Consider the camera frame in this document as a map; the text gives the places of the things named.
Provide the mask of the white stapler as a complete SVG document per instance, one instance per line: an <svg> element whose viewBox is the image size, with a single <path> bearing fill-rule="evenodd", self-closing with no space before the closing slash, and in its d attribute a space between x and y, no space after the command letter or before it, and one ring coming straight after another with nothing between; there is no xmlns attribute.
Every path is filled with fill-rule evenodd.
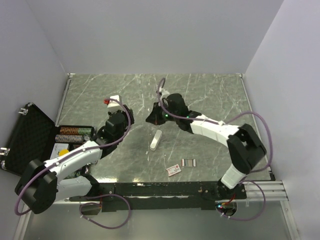
<svg viewBox="0 0 320 240"><path fill-rule="evenodd" d="M163 132L161 130L157 130L155 132L155 135L150 143L150 150L155 151L158 147L158 144L160 143L160 140L162 138Z"/></svg>

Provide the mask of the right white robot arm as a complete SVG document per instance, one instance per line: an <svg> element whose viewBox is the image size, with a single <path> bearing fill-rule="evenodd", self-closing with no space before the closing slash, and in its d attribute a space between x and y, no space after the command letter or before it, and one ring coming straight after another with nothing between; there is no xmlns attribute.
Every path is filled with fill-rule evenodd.
<svg viewBox="0 0 320 240"><path fill-rule="evenodd" d="M229 199L236 193L236 185L267 154L264 144L251 125L237 126L214 121L200 112L190 110L179 93L154 102L145 121L155 126L175 122L185 132L207 137L226 146L231 165L219 180L218 193L223 199Z"/></svg>

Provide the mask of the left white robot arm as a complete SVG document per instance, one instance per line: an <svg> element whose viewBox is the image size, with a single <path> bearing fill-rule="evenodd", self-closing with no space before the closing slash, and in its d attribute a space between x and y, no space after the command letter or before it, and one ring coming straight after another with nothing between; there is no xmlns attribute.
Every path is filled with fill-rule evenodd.
<svg viewBox="0 0 320 240"><path fill-rule="evenodd" d="M105 125L82 146L61 157L29 162L15 187L18 199L14 213L17 216L28 212L40 214L64 198L63 183L68 182L67 176L108 156L123 141L135 122L133 110L116 99L110 99L107 108L109 118Z"/></svg>

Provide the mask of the staple box tray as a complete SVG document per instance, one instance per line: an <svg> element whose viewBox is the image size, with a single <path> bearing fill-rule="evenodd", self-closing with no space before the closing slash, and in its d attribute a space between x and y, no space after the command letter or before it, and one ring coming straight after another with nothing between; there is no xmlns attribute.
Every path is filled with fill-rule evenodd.
<svg viewBox="0 0 320 240"><path fill-rule="evenodd" d="M182 167L196 167L196 159L185 159L181 160Z"/></svg>

